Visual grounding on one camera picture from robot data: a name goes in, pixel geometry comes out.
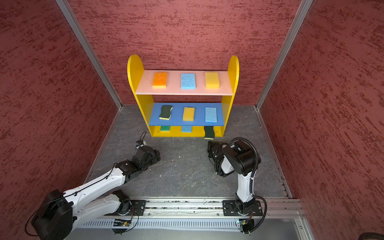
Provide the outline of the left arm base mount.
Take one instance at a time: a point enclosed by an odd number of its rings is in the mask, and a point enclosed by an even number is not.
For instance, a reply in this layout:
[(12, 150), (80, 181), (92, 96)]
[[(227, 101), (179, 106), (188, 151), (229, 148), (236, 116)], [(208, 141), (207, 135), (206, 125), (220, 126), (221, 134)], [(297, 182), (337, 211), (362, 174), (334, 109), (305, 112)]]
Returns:
[(117, 209), (120, 216), (142, 216), (145, 211), (147, 201), (145, 200), (123, 200)]

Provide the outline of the orange sponge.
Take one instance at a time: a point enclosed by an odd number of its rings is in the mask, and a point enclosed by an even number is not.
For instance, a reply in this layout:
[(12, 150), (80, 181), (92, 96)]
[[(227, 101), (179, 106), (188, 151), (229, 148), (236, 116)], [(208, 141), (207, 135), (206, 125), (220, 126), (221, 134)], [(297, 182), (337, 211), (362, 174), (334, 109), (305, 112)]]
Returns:
[(155, 72), (152, 84), (153, 89), (166, 89), (167, 79), (167, 72)]

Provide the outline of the dark green wavy sponge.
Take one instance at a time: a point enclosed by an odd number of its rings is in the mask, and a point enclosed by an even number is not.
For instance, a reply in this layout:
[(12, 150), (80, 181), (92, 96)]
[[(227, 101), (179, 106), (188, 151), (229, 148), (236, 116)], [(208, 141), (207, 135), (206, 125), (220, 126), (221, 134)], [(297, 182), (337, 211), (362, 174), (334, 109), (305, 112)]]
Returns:
[(213, 126), (204, 126), (206, 140), (213, 140), (215, 138), (215, 131)]
[(160, 120), (170, 120), (172, 109), (173, 109), (173, 106), (171, 106), (171, 105), (162, 105), (159, 119)]

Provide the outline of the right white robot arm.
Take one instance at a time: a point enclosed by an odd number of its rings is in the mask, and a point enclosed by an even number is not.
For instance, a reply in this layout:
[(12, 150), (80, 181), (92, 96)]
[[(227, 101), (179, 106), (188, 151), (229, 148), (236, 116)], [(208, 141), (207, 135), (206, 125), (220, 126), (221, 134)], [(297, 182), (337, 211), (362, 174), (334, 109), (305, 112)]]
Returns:
[(218, 176), (225, 178), (232, 173), (238, 175), (234, 209), (240, 215), (247, 216), (256, 205), (253, 182), (261, 163), (255, 146), (249, 140), (237, 137), (229, 143), (208, 141), (207, 152)]

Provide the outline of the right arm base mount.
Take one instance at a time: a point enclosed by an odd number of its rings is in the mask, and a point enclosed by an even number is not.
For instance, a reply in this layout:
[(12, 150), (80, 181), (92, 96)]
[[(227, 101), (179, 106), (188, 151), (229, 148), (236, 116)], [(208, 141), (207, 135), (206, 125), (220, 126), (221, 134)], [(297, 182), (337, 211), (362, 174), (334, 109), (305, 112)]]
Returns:
[(224, 216), (256, 216), (261, 217), (263, 210), (260, 201), (255, 199), (243, 203), (240, 200), (224, 200), (222, 201)]

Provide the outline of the blue sponge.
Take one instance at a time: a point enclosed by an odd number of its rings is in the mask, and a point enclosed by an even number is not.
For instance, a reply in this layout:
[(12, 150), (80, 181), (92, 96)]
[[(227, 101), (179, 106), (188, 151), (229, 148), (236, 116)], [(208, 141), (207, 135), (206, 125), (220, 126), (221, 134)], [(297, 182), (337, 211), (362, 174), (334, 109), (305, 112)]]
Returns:
[(215, 107), (206, 107), (205, 108), (205, 122), (207, 123), (216, 123), (217, 118), (217, 108)]
[(181, 89), (182, 90), (194, 90), (196, 88), (196, 80), (194, 73), (182, 73), (181, 74)]
[(182, 126), (182, 128), (181, 128), (182, 133), (191, 133), (192, 130), (193, 130), (192, 126)]

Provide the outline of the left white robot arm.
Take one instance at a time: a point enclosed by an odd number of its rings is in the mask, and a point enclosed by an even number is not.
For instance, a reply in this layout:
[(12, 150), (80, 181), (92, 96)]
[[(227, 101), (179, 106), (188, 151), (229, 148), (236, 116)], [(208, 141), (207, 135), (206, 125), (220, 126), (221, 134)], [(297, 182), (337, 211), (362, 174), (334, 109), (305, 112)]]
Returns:
[(27, 223), (41, 240), (64, 240), (77, 227), (104, 215), (116, 213), (132, 219), (136, 208), (118, 187), (160, 159), (159, 151), (142, 144), (131, 160), (115, 163), (104, 175), (71, 190), (50, 192)]

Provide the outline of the bright green yellow sponge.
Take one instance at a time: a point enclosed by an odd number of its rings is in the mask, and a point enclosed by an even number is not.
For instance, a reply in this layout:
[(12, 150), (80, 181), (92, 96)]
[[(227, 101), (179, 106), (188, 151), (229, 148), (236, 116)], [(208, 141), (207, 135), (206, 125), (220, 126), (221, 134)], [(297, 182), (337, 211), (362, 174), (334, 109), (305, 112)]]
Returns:
[(170, 126), (161, 126), (160, 131), (161, 132), (169, 132), (171, 130)]

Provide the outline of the yellow sponge front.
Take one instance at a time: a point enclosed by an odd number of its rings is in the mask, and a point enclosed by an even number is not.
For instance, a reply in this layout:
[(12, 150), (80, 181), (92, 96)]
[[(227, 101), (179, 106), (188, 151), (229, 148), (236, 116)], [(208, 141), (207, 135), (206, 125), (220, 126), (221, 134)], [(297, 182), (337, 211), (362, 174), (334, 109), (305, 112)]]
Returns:
[(185, 107), (183, 112), (183, 121), (184, 122), (193, 122), (195, 116), (195, 108)]

